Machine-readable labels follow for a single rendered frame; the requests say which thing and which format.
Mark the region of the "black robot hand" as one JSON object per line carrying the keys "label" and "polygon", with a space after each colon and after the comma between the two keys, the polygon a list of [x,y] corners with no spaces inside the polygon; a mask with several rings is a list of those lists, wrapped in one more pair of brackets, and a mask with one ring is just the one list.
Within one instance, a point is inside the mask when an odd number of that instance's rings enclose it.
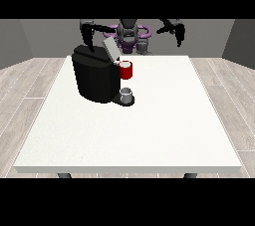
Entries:
{"label": "black robot hand", "polygon": [[96,24],[83,24],[81,26],[83,41],[89,47],[92,53],[95,51],[93,46],[94,31],[99,31],[104,33],[113,33],[115,29],[110,28],[108,26],[102,26],[102,25],[96,25]]}
{"label": "black robot hand", "polygon": [[176,38],[177,46],[180,47],[184,41],[185,27],[183,24],[167,24],[156,31],[157,34],[170,33]]}

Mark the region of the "pale grey machine lid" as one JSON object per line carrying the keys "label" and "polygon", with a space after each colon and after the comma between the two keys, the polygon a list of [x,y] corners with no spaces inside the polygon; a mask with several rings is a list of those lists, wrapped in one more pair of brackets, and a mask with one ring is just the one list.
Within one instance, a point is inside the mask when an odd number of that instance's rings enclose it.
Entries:
{"label": "pale grey machine lid", "polygon": [[115,62],[118,59],[118,57],[122,54],[113,37],[108,37],[104,39],[103,46],[107,50],[109,57],[113,62]]}

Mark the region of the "black coffee machine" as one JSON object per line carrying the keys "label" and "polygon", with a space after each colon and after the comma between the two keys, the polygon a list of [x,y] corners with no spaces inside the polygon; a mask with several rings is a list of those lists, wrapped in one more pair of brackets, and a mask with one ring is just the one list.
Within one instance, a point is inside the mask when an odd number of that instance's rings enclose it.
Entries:
{"label": "black coffee machine", "polygon": [[72,62],[79,93],[94,103],[116,103],[123,107],[134,104],[134,96],[125,102],[121,94],[120,68],[115,65],[104,47],[80,45],[74,49]]}

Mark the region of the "small grey coffee pod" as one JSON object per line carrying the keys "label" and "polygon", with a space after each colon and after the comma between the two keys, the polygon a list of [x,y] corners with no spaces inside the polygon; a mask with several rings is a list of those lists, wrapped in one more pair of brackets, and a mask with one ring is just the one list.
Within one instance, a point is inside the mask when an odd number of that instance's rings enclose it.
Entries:
{"label": "small grey coffee pod", "polygon": [[147,39],[140,39],[136,43],[136,51],[139,54],[145,55],[147,53],[147,47],[148,47]]}

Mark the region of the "red pod holder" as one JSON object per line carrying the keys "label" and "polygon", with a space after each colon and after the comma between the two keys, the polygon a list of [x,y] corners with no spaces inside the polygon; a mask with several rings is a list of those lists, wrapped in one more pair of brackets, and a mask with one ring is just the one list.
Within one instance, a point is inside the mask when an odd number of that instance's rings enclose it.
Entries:
{"label": "red pod holder", "polygon": [[132,77],[132,62],[121,61],[119,62],[120,78],[128,80]]}

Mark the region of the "small grey cup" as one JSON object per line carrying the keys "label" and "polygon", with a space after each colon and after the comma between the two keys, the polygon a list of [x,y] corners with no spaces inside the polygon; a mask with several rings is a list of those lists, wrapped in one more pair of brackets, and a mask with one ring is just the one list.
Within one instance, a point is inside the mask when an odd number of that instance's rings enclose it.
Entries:
{"label": "small grey cup", "polygon": [[120,90],[121,102],[128,104],[132,100],[132,91],[130,88],[122,88]]}

